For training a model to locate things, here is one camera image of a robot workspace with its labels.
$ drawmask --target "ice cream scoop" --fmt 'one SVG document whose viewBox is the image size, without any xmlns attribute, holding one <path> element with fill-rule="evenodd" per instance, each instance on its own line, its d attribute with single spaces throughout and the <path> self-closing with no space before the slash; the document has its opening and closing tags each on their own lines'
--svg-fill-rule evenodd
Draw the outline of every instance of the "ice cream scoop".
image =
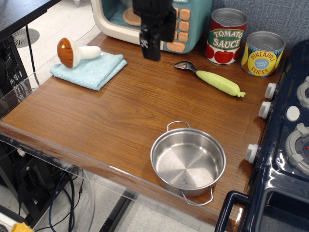
<svg viewBox="0 0 309 232">
<path fill-rule="evenodd" d="M 234 82 L 212 72 L 197 70 L 189 61 L 180 61 L 176 63 L 174 67 L 178 69 L 188 69 L 193 71 L 203 81 L 231 96 L 243 98 L 246 95 L 246 93 L 240 91 L 239 86 Z"/>
</svg>

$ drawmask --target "folded cloth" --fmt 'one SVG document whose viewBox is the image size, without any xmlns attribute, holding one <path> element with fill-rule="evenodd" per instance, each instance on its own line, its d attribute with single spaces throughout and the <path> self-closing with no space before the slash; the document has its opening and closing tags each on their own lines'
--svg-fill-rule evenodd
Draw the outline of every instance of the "folded cloth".
<svg viewBox="0 0 309 232">
<path fill-rule="evenodd" d="M 127 64 L 123 58 L 123 55 L 101 52 L 97 58 L 81 60 L 75 68 L 55 64 L 50 72 L 63 80 L 99 91 Z"/>
</svg>

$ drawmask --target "mushroom cap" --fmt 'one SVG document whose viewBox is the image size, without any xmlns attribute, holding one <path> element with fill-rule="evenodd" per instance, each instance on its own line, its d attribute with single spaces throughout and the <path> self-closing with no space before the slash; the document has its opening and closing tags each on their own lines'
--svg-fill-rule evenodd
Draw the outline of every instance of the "mushroom cap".
<svg viewBox="0 0 309 232">
<path fill-rule="evenodd" d="M 76 67 L 80 62 L 80 54 L 77 45 L 68 38 L 62 38 L 57 46 L 58 57 L 68 68 Z"/>
</svg>

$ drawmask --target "blue cable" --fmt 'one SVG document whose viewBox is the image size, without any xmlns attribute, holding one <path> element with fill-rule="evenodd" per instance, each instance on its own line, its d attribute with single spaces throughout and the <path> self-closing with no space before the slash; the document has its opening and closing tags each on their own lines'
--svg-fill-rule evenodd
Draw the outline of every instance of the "blue cable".
<svg viewBox="0 0 309 232">
<path fill-rule="evenodd" d="M 59 180 L 59 182 L 58 182 L 58 184 L 57 184 L 57 187 L 56 187 L 56 189 L 55 189 L 54 195 L 53 195 L 52 202 L 51 202 L 50 207 L 49 207 L 48 220 L 49 220 L 49 226 L 50 226 L 50 228 L 51 228 L 51 230 L 52 230 L 53 232 L 56 232 L 56 231 L 54 230 L 54 227 L 53 227 L 53 225 L 52 225 L 52 208 L 53 208 L 53 204 L 54 204 L 54 201 L 55 201 L 55 198 L 56 198 L 56 193 L 57 193 L 57 191 L 58 191 L 58 189 L 59 189 L 59 186 L 60 186 L 60 184 L 62 183 L 62 181 L 63 181 L 63 179 L 64 179 L 65 176 L 66 176 L 66 174 L 64 173 L 64 174 L 62 175 L 61 179 Z M 68 197 L 68 199 L 69 199 L 70 204 L 72 204 L 71 197 L 70 197 L 70 195 L 68 194 L 68 192 L 67 192 L 65 189 L 63 189 L 63 191 L 66 193 L 66 195 L 67 195 L 67 197 Z M 73 212 L 72 230 L 73 230 L 73 228 L 74 228 L 74 224 L 75 224 L 75 216 L 74 216 L 74 212 Z"/>
</svg>

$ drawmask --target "white knob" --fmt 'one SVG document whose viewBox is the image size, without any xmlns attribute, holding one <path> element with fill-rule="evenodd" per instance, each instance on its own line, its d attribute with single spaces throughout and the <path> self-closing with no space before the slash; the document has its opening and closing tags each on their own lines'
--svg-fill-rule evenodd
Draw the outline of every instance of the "white knob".
<svg viewBox="0 0 309 232">
<path fill-rule="evenodd" d="M 249 163 L 253 163 L 258 147 L 259 147 L 258 144 L 249 144 L 247 148 L 245 160 L 247 160 Z"/>
<path fill-rule="evenodd" d="M 269 100 L 272 100 L 272 97 L 274 96 L 275 90 L 276 90 L 277 84 L 275 83 L 269 83 L 265 92 L 265 97 Z"/>
<path fill-rule="evenodd" d="M 261 108 L 260 108 L 260 111 L 259 111 L 259 116 L 263 119 L 266 119 L 267 118 L 267 115 L 269 113 L 269 109 L 270 109 L 270 105 L 271 105 L 271 102 L 269 101 L 264 101 L 261 105 Z"/>
<path fill-rule="evenodd" d="M 293 105 L 288 108 L 285 115 L 290 122 L 295 122 L 299 119 L 300 111 L 296 106 Z"/>
</svg>

